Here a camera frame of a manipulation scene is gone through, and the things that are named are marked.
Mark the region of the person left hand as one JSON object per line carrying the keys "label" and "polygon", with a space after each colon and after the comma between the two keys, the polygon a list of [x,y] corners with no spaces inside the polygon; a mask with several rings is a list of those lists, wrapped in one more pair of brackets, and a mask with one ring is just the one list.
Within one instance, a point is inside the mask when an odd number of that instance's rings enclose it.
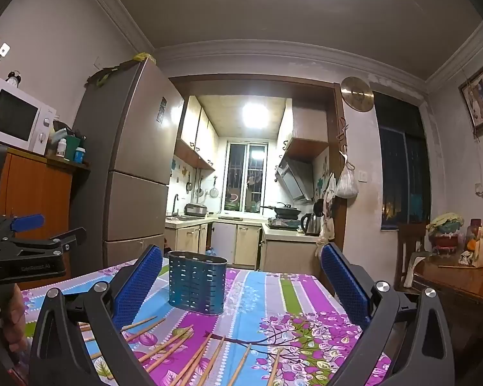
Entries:
{"label": "person left hand", "polygon": [[25,306],[22,291],[14,284],[13,296],[8,301],[6,308],[1,310],[2,328],[4,337],[7,339],[9,349],[12,352],[22,352],[28,348],[26,338]]}

